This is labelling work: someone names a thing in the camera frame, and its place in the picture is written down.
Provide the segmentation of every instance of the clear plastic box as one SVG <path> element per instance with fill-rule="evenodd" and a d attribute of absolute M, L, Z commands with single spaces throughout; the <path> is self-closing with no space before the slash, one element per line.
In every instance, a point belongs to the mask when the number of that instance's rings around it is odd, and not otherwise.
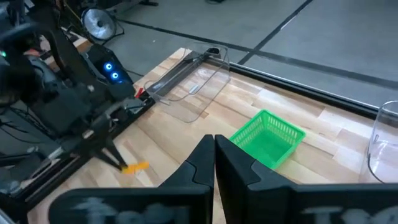
<path fill-rule="evenodd" d="M 228 49 L 195 43 L 159 79 L 144 84 L 162 109 L 186 123 L 198 119 L 229 82 Z"/>

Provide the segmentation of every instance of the orange object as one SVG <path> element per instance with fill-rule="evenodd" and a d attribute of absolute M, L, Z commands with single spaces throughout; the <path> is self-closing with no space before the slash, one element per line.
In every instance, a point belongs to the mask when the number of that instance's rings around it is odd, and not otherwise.
<path fill-rule="evenodd" d="M 138 164 L 128 165 L 122 169 L 122 174 L 135 174 L 137 171 L 144 170 L 149 167 L 149 162 L 140 162 Z"/>

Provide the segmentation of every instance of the red clip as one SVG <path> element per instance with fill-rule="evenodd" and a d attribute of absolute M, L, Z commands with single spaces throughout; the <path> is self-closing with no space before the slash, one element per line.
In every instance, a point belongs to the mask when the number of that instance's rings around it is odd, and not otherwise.
<path fill-rule="evenodd" d="M 141 94 L 142 94 L 143 91 L 144 91 L 144 88 L 140 88 L 140 89 L 138 90 L 138 93 L 137 93 L 137 95 L 136 95 L 136 99 L 138 99 L 138 98 L 141 96 Z"/>

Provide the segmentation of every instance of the glass cup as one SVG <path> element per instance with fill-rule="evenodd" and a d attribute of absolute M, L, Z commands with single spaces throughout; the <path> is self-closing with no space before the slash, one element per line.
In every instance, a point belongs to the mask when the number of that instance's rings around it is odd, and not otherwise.
<path fill-rule="evenodd" d="M 384 103 L 379 109 L 359 182 L 398 182 L 398 101 Z"/>

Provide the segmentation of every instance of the floor line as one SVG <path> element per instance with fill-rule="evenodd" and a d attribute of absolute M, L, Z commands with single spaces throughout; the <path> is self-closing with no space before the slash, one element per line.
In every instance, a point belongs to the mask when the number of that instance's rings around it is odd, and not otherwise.
<path fill-rule="evenodd" d="M 265 46 L 268 41 L 270 41 L 275 35 L 279 33 L 292 19 L 294 19 L 295 16 L 297 16 L 298 13 L 300 13 L 305 7 L 307 7 L 312 0 L 306 0 L 300 7 L 298 7 L 293 13 L 291 13 L 283 22 L 279 24 L 270 34 L 266 36 L 262 41 L 260 41 L 254 48 L 253 50 L 260 50 L 262 49 L 263 46 Z M 238 65 L 243 65 L 248 60 L 253 57 L 254 52 L 249 52 L 246 56 L 244 56 L 239 62 Z"/>
<path fill-rule="evenodd" d="M 200 41 L 200 42 L 206 42 L 206 43 L 217 44 L 217 45 L 224 45 L 227 48 L 240 50 L 240 51 L 243 51 L 243 52 L 250 52 L 250 51 L 253 50 L 251 48 L 239 46 L 239 45 L 236 45 L 236 44 L 229 44 L 229 43 L 218 41 L 218 40 L 212 40 L 212 39 L 208 39 L 208 38 L 204 38 L 204 37 L 198 37 L 198 36 L 195 36 L 195 35 L 184 34 L 184 33 L 181 33 L 181 32 L 175 32 L 175 31 L 172 31 L 172 30 L 167 30 L 167 29 L 163 29 L 163 28 L 159 28 L 159 27 L 154 27 L 154 26 L 149 26 L 149 25 L 145 25 L 145 24 L 140 24 L 138 22 L 126 21 L 126 20 L 123 20 L 123 19 L 117 19 L 117 20 L 119 22 L 123 22 L 123 23 L 126 23 L 126 24 L 139 26 L 139 27 L 143 27 L 143 28 L 147 28 L 147 29 L 151 29 L 151 30 L 156 30 L 156 31 L 159 31 L 159 32 L 164 32 L 166 34 L 177 35 L 179 37 L 185 37 L 185 38 L 192 39 L 192 40 L 197 40 L 197 41 Z"/>

